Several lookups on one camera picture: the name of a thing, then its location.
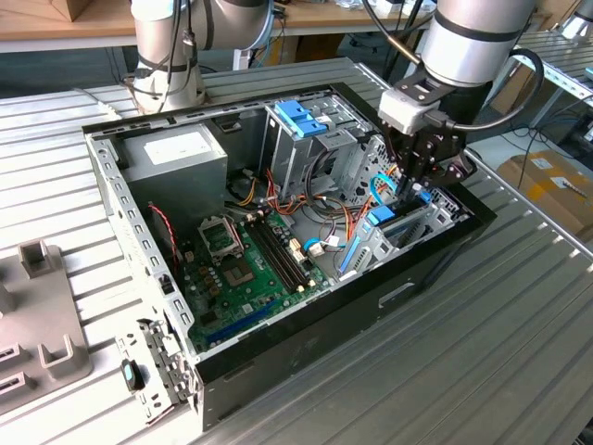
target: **expansion card slot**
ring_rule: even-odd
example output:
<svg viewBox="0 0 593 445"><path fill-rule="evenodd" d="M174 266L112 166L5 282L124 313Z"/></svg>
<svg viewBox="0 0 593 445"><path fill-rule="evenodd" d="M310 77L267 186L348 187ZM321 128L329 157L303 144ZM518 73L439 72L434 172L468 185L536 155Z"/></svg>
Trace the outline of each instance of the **expansion card slot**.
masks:
<svg viewBox="0 0 593 445"><path fill-rule="evenodd" d="M247 317L242 318L234 322L233 324L229 324L228 326L223 327L222 329L216 331L209 336L206 336L206 341L208 343L215 343L219 340L224 340L228 337L234 336L236 333L241 331L242 329L248 327L250 324L258 322L259 320L265 318L270 313L271 309L278 303L278 300L274 300L263 308L258 311L255 311L249 314Z"/></svg>
<svg viewBox="0 0 593 445"><path fill-rule="evenodd" d="M246 229L249 236L256 242L263 257L291 294L295 293L299 286L307 284L308 278L288 255L272 229L264 221L253 222L247 225Z"/></svg>

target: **red cable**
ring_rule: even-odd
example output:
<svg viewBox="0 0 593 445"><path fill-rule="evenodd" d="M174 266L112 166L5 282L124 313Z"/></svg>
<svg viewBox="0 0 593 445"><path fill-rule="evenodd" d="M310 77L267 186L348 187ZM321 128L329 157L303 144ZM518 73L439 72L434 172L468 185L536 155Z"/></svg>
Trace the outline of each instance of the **red cable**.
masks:
<svg viewBox="0 0 593 445"><path fill-rule="evenodd" d="M177 244L175 243L175 236L173 235L173 228L169 223L169 219L165 216L165 214L162 212L162 210L159 209L157 206L148 204L148 208L151 210L154 210L158 214L158 216L160 216L162 218L163 222L167 226L167 231L169 232L169 236L170 236L171 250L173 252L173 263L175 265L177 265Z"/></svg>

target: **slotted aluminum surface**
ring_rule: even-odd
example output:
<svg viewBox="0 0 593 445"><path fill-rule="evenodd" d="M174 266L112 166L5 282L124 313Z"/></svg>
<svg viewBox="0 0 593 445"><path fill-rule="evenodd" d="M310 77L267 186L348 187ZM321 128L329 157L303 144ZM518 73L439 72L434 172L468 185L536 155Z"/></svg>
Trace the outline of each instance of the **slotted aluminum surface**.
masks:
<svg viewBox="0 0 593 445"><path fill-rule="evenodd" d="M380 81L347 59L206 76L214 101L330 82L378 105ZM136 114L124 90L92 91ZM3 443L196 439L187 408L145 429L118 369L113 336L143 306L79 131L101 113L72 92L0 101L0 255L61 246L95 366L0 417ZM593 414L591 259L483 173L468 186L498 218L430 292L198 443L570 443Z"/></svg>
<svg viewBox="0 0 593 445"><path fill-rule="evenodd" d="M544 62L546 79L574 97L584 99L593 95L593 81L585 76L585 68L593 68L593 37L587 44L577 45L555 31L526 32L517 44L531 49ZM533 69L527 57L515 57ZM587 103L593 105L593 98Z"/></svg>

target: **blue latch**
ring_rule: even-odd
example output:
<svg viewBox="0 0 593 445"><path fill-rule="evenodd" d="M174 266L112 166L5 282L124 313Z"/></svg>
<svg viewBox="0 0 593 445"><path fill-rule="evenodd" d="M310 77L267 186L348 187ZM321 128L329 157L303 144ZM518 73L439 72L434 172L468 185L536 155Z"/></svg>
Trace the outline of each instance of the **blue latch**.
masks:
<svg viewBox="0 0 593 445"><path fill-rule="evenodd" d="M396 214L391 209L387 206L381 206L369 211L367 220L369 220L372 225L378 225L384 221L390 220L394 216L396 216Z"/></svg>
<svg viewBox="0 0 593 445"><path fill-rule="evenodd" d="M420 192L420 199L424 201L426 204L430 202L431 198L432 197L430 196L430 192L427 192L425 190Z"/></svg>
<svg viewBox="0 0 593 445"><path fill-rule="evenodd" d="M300 137L309 137L327 132L327 126L315 121L309 110L301 106L296 100L279 102L274 109Z"/></svg>

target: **motherboard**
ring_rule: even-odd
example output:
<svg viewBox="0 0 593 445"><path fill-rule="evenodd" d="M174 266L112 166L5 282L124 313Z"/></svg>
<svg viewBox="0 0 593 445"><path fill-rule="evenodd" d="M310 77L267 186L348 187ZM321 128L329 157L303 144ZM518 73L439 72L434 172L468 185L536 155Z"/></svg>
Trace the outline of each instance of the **motherboard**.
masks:
<svg viewBox="0 0 593 445"><path fill-rule="evenodd" d="M189 337L197 351L211 349L329 286L307 257L299 262L296 239L275 212L251 222L220 216L206 225L182 244L184 297L196 318ZM223 251L232 253L222 256Z"/></svg>

